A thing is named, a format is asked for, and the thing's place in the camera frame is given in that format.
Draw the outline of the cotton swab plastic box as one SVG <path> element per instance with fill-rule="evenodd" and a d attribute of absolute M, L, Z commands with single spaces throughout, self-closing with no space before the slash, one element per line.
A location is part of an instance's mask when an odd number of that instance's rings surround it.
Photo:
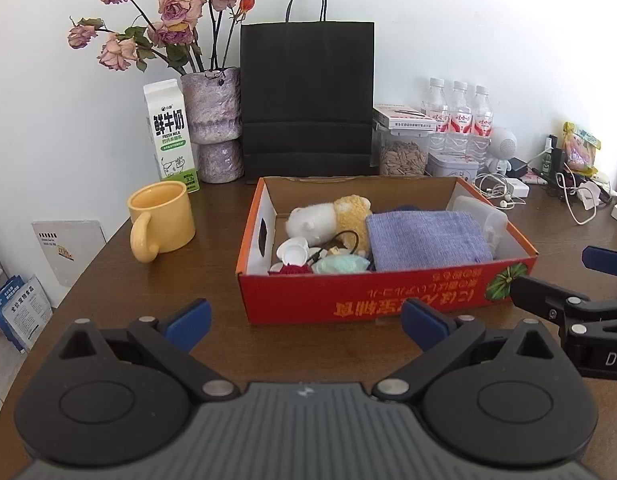
<path fill-rule="evenodd" d="M 447 207 L 450 211 L 465 212 L 479 223 L 491 254 L 496 256 L 500 242 L 507 232 L 507 215 L 490 204 L 472 196 L 458 196 Z"/>

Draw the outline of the yellow ceramic mug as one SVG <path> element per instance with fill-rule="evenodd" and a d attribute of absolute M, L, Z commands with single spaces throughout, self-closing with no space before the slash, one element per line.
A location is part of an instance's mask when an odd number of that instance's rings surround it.
<path fill-rule="evenodd" d="M 186 246 L 196 235 L 186 185 L 162 181 L 136 191 L 127 200 L 132 229 L 130 249 L 142 263 Z"/>

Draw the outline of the yellow white plush toy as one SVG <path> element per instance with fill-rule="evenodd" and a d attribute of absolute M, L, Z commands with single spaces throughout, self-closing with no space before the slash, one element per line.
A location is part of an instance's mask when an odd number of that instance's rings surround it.
<path fill-rule="evenodd" d="M 372 214 L 371 201 L 348 195 L 332 203 L 294 208 L 287 218 L 288 237 L 303 237 L 310 247 L 323 246 L 333 240 L 353 254 L 371 254 L 366 220 Z"/>

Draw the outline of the navy blue zip pouch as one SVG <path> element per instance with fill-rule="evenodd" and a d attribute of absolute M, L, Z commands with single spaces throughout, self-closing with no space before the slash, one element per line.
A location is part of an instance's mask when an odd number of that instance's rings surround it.
<path fill-rule="evenodd" d="M 391 209 L 391 212 L 396 212 L 396 211 L 420 211 L 421 209 L 415 205 L 401 205 L 398 207 L 395 207 L 393 209 Z"/>

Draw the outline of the decorated metal tin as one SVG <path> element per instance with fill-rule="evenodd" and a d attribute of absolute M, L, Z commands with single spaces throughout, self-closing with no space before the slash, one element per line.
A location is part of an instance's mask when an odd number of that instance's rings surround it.
<path fill-rule="evenodd" d="M 468 155 L 431 153 L 427 159 L 427 173 L 431 177 L 454 177 L 473 182 L 479 171 L 479 162 Z"/>

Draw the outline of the yellow snack bag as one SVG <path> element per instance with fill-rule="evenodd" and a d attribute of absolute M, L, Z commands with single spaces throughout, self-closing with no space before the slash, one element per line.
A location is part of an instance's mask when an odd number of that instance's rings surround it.
<path fill-rule="evenodd" d="M 601 142 L 573 122 L 565 122 L 562 131 L 566 165 L 574 174 L 585 177 L 596 174 L 595 159 L 597 151 L 601 149 Z"/>

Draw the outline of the water bottle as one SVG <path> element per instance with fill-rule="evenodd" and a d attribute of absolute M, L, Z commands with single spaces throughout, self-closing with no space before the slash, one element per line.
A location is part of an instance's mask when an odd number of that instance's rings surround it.
<path fill-rule="evenodd" d="M 435 131 L 430 137 L 430 152 L 442 154 L 445 148 L 449 124 L 449 108 L 445 98 L 445 81 L 441 78 L 429 79 L 429 90 L 422 101 L 423 113 L 435 121 Z"/>
<path fill-rule="evenodd" d="M 468 103 L 467 92 L 466 82 L 459 80 L 453 82 L 445 142 L 445 150 L 448 154 L 462 155 L 468 148 L 473 114 Z"/>
<path fill-rule="evenodd" d="M 489 102 L 488 89 L 479 84 L 475 87 L 472 115 L 468 155 L 483 164 L 489 144 L 491 144 L 494 114 Z"/>

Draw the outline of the purple fabric drawstring pouch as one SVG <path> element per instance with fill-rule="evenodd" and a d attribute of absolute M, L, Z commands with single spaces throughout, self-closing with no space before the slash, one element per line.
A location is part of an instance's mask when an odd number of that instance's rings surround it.
<path fill-rule="evenodd" d="M 375 270 L 418 271 L 491 262 L 481 227 L 455 211 L 396 211 L 366 220 Z"/>

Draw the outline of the white box on container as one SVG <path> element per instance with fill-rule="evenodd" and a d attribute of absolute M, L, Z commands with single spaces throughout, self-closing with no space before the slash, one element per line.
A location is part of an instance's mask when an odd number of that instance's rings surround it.
<path fill-rule="evenodd" d="M 389 130 L 434 131 L 436 129 L 436 122 L 433 118 L 408 105 L 375 104 L 373 118 Z"/>

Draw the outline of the white green milk carton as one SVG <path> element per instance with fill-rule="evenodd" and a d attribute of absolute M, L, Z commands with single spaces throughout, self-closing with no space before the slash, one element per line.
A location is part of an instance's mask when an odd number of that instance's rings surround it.
<path fill-rule="evenodd" d="M 184 95 L 176 79 L 144 85 L 148 125 L 160 179 L 176 180 L 189 193 L 200 188 Z"/>

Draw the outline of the purple textured vase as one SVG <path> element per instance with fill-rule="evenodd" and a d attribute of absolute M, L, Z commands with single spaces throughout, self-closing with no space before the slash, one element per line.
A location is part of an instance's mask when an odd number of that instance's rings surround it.
<path fill-rule="evenodd" d="M 238 180 L 243 174 L 240 70 L 228 67 L 183 76 L 182 92 L 200 180 Z"/>

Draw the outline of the water bottle right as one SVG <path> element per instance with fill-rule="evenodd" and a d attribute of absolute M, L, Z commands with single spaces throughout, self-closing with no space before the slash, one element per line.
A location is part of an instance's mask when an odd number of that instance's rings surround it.
<path fill-rule="evenodd" d="M 472 115 L 468 155 L 483 164 L 489 144 L 491 144 L 494 114 L 489 102 L 488 89 L 479 84 L 475 87 Z"/>

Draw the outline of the red fabric rose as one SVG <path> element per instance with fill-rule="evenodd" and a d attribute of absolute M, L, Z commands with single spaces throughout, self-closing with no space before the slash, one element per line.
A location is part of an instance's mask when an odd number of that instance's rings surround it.
<path fill-rule="evenodd" d="M 295 266 L 295 264 L 284 264 L 281 262 L 275 263 L 269 270 L 269 275 L 299 275 L 299 274 L 312 274 L 313 270 L 309 264 L 303 264 L 302 266 Z"/>

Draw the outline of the white robot speaker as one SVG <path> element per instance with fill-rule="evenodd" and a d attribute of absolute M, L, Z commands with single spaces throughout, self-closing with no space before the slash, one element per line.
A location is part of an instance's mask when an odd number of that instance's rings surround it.
<path fill-rule="evenodd" d="M 494 127 L 487 150 L 486 168 L 489 174 L 504 176 L 511 169 L 510 160 L 517 153 L 517 137 L 503 127 Z"/>

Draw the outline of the green white mesh bundle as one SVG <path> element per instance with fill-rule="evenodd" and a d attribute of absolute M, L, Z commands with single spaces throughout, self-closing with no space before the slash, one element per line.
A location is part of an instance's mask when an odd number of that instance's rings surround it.
<path fill-rule="evenodd" d="M 370 261 L 355 254 L 328 255 L 311 266 L 315 274 L 358 274 L 369 269 Z"/>

